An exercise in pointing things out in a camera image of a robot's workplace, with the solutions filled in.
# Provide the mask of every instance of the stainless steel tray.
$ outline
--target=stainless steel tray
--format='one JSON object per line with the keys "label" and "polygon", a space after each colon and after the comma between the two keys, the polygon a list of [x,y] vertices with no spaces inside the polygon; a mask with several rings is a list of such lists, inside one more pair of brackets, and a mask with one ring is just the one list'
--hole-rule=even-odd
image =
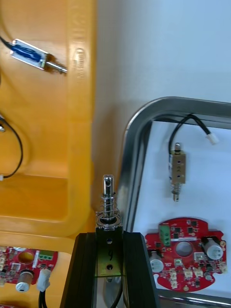
{"label": "stainless steel tray", "polygon": [[[123,216],[124,229],[132,232],[137,210],[139,191],[143,173],[144,160],[153,121],[175,122],[188,113],[194,113],[209,127],[231,129],[231,104],[203,101],[181,97],[165,97],[147,103],[130,120],[125,131],[122,150],[121,171],[118,186],[118,208]],[[165,296],[177,296],[183,302],[179,293],[165,290]],[[202,306],[208,302],[202,296],[193,294]],[[231,307],[230,299],[212,297],[210,306]]]}

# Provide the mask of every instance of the circular hole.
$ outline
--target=circular hole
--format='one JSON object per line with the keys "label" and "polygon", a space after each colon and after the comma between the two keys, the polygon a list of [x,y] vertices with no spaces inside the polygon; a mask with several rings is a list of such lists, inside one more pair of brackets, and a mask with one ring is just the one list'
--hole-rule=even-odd
{"label": "circular hole", "polygon": [[23,263],[23,264],[32,263],[34,261],[34,258],[35,258],[35,256],[31,252],[28,252],[28,251],[21,252],[18,255],[19,262]]}
{"label": "circular hole", "polygon": [[193,246],[189,242],[180,242],[177,244],[176,252],[180,257],[188,257],[193,252]]}
{"label": "circular hole", "polygon": [[107,239],[107,244],[112,244],[112,239]]}
{"label": "circular hole", "polygon": [[108,270],[112,270],[112,269],[113,269],[113,266],[112,266],[111,264],[108,264],[108,265],[107,265],[107,269],[108,269]]}

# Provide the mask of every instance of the electrolytic capacitor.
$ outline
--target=electrolytic capacitor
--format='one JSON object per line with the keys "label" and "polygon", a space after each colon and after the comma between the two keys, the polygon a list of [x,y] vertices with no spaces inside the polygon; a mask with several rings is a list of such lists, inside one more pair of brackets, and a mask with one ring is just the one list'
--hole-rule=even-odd
{"label": "electrolytic capacitor", "polygon": [[161,257],[155,252],[152,252],[150,256],[150,263],[153,273],[160,273],[164,268],[164,263],[161,260]]}
{"label": "electrolytic capacitor", "polygon": [[220,260],[223,256],[223,250],[219,244],[213,239],[207,239],[207,242],[203,244],[203,248],[207,256],[212,260]]}
{"label": "electrolytic capacitor", "polygon": [[18,278],[18,282],[16,285],[16,290],[18,292],[27,292],[30,288],[30,285],[32,283],[33,274],[30,271],[22,271],[20,273],[20,276]]}

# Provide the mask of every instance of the metal pin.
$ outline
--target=metal pin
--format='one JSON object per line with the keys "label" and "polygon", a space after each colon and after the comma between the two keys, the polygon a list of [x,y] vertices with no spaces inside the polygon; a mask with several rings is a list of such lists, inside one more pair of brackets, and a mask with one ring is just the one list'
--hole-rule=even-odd
{"label": "metal pin", "polygon": [[62,66],[62,65],[60,65],[60,64],[57,64],[57,63],[48,61],[48,62],[46,62],[45,65],[47,65],[47,66],[49,66],[49,67],[51,67],[51,68],[53,68],[53,69],[59,71],[60,73],[67,73],[66,67],[65,67],[65,66]]}
{"label": "metal pin", "polygon": [[103,176],[103,218],[114,218],[114,176]]}

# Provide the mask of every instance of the white surface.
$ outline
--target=white surface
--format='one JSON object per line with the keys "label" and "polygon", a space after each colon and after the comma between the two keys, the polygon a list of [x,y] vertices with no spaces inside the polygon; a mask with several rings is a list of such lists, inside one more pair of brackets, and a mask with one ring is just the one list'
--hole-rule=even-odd
{"label": "white surface", "polygon": [[174,142],[187,154],[186,184],[180,200],[172,200],[168,178],[168,140],[176,124],[153,122],[145,158],[134,231],[156,231],[164,220],[195,217],[221,230],[227,241],[227,274],[215,274],[216,282],[198,293],[231,297],[231,131],[211,128],[219,143],[211,145],[198,126],[183,125]]}

